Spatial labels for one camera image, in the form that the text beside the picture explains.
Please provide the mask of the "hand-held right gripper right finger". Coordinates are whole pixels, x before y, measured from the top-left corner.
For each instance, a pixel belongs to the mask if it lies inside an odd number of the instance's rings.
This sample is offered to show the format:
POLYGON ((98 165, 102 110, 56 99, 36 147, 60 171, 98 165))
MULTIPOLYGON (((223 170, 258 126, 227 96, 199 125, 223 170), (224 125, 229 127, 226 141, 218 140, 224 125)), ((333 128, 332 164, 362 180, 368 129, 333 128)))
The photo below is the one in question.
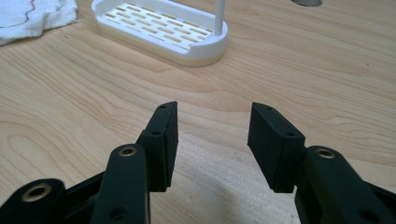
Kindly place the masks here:
POLYGON ((276 109, 252 105, 247 145, 270 189, 295 194, 302 224, 396 224, 396 194, 363 181, 336 150, 304 140, 276 109))

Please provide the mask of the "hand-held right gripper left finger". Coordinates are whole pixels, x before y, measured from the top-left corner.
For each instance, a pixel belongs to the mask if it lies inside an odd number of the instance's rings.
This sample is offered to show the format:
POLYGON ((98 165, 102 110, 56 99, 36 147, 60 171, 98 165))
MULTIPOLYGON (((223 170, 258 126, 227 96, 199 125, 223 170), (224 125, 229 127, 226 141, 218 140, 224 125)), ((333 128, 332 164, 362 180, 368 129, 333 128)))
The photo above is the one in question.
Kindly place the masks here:
POLYGON ((134 144, 111 152, 90 224, 150 224, 149 195, 171 186, 177 143, 177 103, 159 105, 134 144))

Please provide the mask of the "white slotted drying rack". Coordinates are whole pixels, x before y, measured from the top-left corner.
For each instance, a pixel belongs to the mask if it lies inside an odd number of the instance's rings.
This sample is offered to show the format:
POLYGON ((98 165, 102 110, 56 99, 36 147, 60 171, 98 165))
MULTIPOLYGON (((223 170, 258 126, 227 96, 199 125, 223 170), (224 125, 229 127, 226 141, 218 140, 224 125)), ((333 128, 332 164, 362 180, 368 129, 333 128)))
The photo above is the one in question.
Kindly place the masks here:
POLYGON ((93 0, 101 32, 124 44, 185 66, 207 66, 222 58, 228 26, 225 0, 214 14, 172 0, 93 0))

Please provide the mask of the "white cloth towel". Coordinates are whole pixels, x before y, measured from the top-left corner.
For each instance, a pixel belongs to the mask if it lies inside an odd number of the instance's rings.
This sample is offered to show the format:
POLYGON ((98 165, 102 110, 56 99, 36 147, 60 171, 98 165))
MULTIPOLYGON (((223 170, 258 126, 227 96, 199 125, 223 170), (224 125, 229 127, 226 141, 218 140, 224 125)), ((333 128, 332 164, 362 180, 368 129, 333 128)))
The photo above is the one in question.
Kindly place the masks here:
POLYGON ((77 19, 77 0, 0 0, 0 46, 77 19))

